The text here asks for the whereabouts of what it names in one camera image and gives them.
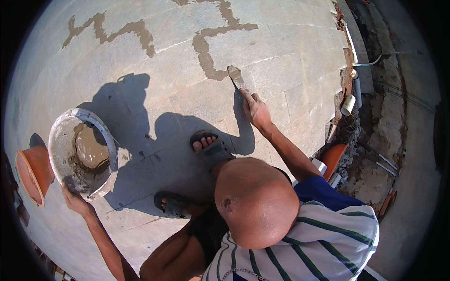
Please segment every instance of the orange object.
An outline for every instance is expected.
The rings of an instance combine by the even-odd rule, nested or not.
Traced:
[[[336,144],[335,146],[330,148],[322,157],[321,161],[327,166],[327,170],[324,174],[324,178],[326,181],[328,181],[331,175],[334,173],[339,159],[341,159],[342,154],[344,154],[347,147],[348,144]]]
[[[37,145],[24,151],[17,150],[16,169],[31,200],[38,207],[44,207],[44,197],[54,178],[47,149]]]

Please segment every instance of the hand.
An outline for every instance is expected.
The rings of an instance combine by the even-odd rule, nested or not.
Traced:
[[[273,124],[270,117],[269,107],[261,101],[257,93],[250,94],[244,88],[240,89],[244,95],[244,111],[248,120],[255,126],[262,134],[267,131]]]
[[[84,218],[92,214],[96,216],[94,207],[86,202],[80,194],[71,193],[65,182],[63,182],[63,184],[61,185],[61,190],[69,209],[79,213]]]

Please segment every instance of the sandal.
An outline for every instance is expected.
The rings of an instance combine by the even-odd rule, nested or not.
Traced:
[[[162,198],[167,199],[165,209],[162,207]],[[157,192],[153,197],[153,201],[155,203],[155,206],[163,213],[174,215],[180,219],[185,217],[184,215],[182,215],[182,213],[187,206],[189,206],[190,204],[199,204],[194,199],[170,191]]]
[[[195,153],[206,166],[208,171],[211,171],[214,166],[225,160],[236,159],[236,157],[231,154],[231,151],[226,146],[223,138],[211,130],[202,130],[192,135],[191,139],[189,140],[192,150],[194,150],[192,146],[194,142],[200,142],[201,138],[207,137],[216,137],[216,140],[212,144],[208,145],[208,147],[203,148],[202,150]]]

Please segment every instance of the white striped shirt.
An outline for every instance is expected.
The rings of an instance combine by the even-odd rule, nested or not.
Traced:
[[[332,211],[318,201],[304,203],[279,243],[260,250],[236,245],[230,232],[202,276],[220,280],[356,280],[375,252],[378,221],[370,206]]]

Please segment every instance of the trowel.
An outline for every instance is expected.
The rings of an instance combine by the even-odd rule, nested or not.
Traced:
[[[231,80],[233,81],[233,84],[236,86],[236,88],[241,89],[244,88],[248,91],[244,79],[242,78],[241,75],[241,70],[235,66],[230,65],[228,68],[228,75],[231,78]]]

